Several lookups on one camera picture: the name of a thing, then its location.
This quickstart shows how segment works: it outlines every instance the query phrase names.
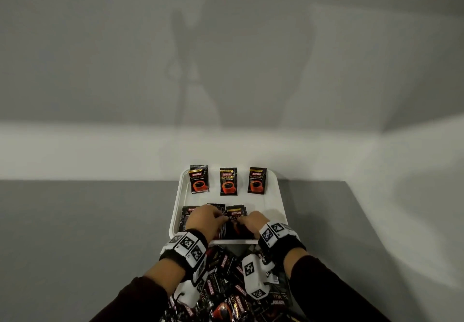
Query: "wristband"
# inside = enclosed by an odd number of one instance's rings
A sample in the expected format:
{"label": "wristband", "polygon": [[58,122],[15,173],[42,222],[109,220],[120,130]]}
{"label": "wristband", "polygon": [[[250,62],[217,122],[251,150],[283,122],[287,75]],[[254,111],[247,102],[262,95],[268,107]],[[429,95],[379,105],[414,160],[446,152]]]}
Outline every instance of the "wristband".
{"label": "wristband", "polygon": [[206,266],[206,249],[208,242],[205,236],[196,229],[178,232],[161,249],[160,260],[169,258],[185,270],[182,282],[191,280],[194,285],[201,278]]}
{"label": "wristband", "polygon": [[285,223],[271,221],[259,231],[259,247],[269,255],[276,266],[283,264],[283,259],[292,249],[306,247],[300,242],[298,234]]}

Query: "sleeve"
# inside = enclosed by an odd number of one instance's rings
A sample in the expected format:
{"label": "sleeve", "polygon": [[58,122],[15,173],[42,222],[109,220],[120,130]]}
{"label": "sleeve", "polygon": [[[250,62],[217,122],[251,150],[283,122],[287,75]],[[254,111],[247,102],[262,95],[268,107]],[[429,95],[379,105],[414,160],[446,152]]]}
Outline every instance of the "sleeve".
{"label": "sleeve", "polygon": [[134,278],[90,322],[158,321],[168,308],[166,291],[147,277]]}
{"label": "sleeve", "polygon": [[290,289],[306,317],[319,321],[389,321],[378,309],[329,270],[304,256],[293,266]]}

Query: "plastic tray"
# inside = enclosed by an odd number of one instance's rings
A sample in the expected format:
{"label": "plastic tray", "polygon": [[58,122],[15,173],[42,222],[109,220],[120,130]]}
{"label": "plastic tray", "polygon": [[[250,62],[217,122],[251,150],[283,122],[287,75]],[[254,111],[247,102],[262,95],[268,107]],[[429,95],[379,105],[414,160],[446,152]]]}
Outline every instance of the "plastic tray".
{"label": "plastic tray", "polygon": [[[248,191],[248,176],[249,169],[238,169],[237,196],[221,196],[219,169],[209,169],[209,192],[192,194],[190,188],[189,171],[186,170],[181,174],[179,187],[177,188],[177,196],[175,199],[171,225],[169,226],[169,236],[171,239],[177,233],[183,206],[201,206],[204,204],[225,204],[230,205],[245,205],[247,212],[260,211],[270,220],[278,220],[287,223],[285,210],[283,209],[282,197],[280,196],[279,183],[275,173],[267,170],[266,190],[264,195],[249,194]],[[212,240],[210,245],[224,244],[257,244],[257,240]]]}

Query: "person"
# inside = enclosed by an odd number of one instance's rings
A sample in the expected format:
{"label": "person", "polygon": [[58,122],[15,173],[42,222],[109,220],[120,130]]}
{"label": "person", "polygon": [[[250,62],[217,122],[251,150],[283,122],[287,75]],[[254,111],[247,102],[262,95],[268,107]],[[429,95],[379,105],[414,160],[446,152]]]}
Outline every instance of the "person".
{"label": "person", "polygon": [[[186,231],[200,237],[203,235],[202,239],[209,243],[227,220],[228,217],[216,207],[200,206],[188,218]],[[256,238],[270,222],[258,211],[238,221]],[[284,246],[290,250],[285,252],[283,249],[283,268],[293,296],[306,317],[313,321],[389,321],[321,261],[310,255],[299,241]],[[186,270],[175,260],[161,255],[161,260],[143,277],[134,278],[91,322],[158,321],[167,308],[168,297],[174,293],[185,274]]]}

